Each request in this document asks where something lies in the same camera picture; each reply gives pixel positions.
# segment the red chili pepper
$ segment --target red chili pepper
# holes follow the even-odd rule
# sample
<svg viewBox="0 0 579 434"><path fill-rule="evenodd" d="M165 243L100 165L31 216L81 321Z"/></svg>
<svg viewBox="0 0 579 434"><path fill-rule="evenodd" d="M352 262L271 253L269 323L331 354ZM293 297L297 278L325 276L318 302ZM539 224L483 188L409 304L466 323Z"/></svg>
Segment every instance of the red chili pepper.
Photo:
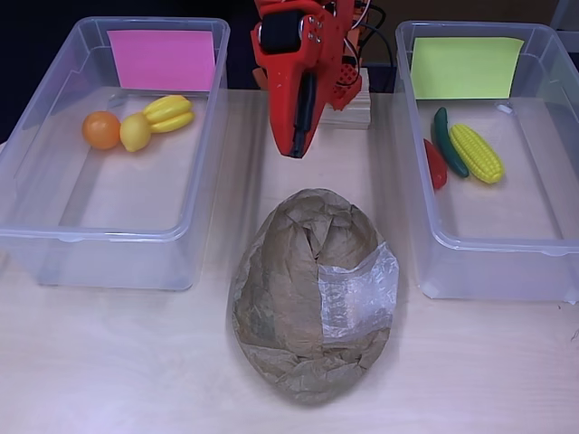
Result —
<svg viewBox="0 0 579 434"><path fill-rule="evenodd" d="M439 190L446 184L446 163L431 142L424 139L424 146L426 147L428 167L431 171L432 186L434 190Z"/></svg>

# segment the pink paper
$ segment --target pink paper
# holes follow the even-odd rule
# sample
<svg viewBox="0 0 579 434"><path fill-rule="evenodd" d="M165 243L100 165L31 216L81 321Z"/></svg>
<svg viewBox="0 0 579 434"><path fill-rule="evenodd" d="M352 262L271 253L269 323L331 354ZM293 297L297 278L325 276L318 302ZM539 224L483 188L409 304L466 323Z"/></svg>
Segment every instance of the pink paper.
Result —
<svg viewBox="0 0 579 434"><path fill-rule="evenodd" d="M215 73L211 32L108 32L120 86L143 90L208 91Z"/></svg>

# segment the crumpled paper bundle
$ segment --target crumpled paper bundle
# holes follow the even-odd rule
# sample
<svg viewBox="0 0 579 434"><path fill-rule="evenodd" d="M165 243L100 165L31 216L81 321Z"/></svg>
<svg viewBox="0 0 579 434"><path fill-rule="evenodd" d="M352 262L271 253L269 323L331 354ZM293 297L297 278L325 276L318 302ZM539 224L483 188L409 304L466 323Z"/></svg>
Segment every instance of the crumpled paper bundle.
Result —
<svg viewBox="0 0 579 434"><path fill-rule="evenodd" d="M358 208L303 190L266 219L232 285L233 330L249 362L297 401L320 403L382 352L398 264Z"/></svg>

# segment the yellow banana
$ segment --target yellow banana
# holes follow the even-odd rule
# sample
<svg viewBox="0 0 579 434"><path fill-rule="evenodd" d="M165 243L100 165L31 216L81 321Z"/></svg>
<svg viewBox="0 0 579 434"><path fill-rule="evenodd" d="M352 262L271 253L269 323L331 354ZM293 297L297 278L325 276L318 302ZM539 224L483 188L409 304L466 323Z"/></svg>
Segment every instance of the yellow banana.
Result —
<svg viewBox="0 0 579 434"><path fill-rule="evenodd" d="M175 116L163 122L157 122L151 125L151 131L153 133L168 133L169 131L175 131L181 127L184 127L189 122L195 119L195 114L191 111L183 113L181 115Z"/></svg>
<svg viewBox="0 0 579 434"><path fill-rule="evenodd" d="M193 104L181 95L169 95L153 101L143 110L153 133L167 133L184 127L195 118Z"/></svg>
<svg viewBox="0 0 579 434"><path fill-rule="evenodd" d="M151 102L148 106L145 107L143 113L146 116L152 111L161 109L165 105L171 105L178 101L187 101L187 98L185 98L183 95L168 95L163 98L155 99L153 102Z"/></svg>

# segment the wire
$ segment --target wire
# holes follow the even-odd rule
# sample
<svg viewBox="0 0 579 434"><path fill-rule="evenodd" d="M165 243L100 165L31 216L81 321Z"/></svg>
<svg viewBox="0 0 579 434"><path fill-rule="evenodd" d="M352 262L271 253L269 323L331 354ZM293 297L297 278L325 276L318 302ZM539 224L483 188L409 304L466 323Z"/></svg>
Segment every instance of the wire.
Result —
<svg viewBox="0 0 579 434"><path fill-rule="evenodd" d="M372 0L366 0L364 12L360 15L360 17L358 18L358 21L356 21L354 23L354 25L352 26L352 30L356 29L357 26L360 25L364 21L365 16L368 15L368 11L370 10L370 5L372 5Z"/></svg>
<svg viewBox="0 0 579 434"><path fill-rule="evenodd" d="M388 75L386 76L386 82L384 84L383 89L383 91L386 92L388 90L388 84L390 84L392 69L394 68L394 60L392 57L392 49L390 48L390 43L388 42L384 34L380 30L376 29L373 25L368 23L360 23L360 25L380 36L380 38L382 39L382 41L384 41L384 44L386 45L386 50L388 51L388 61L390 62L390 66L388 68Z"/></svg>
<svg viewBox="0 0 579 434"><path fill-rule="evenodd" d="M352 54L354 54L354 57L356 58L356 77L349 83L342 83L341 81L338 81L336 83L338 86L344 86L347 88L348 86L352 86L354 83L356 83L358 77L360 77L360 53L356 51L354 45L352 45L352 43L347 38L344 38L344 43L346 44L348 50L351 51Z"/></svg>
<svg viewBox="0 0 579 434"><path fill-rule="evenodd" d="M380 6L376 6L376 5L370 5L370 10L376 11L380 14L380 19L378 20L378 23L375 25L375 28L376 29L382 28L382 26L384 25L384 23L386 21L386 12ZM370 31L370 34L368 34L364 39L362 39L360 41L360 43L358 44L360 46L360 51L364 48L364 46L368 43L368 41L370 41L370 39L374 35L375 35L375 32Z"/></svg>

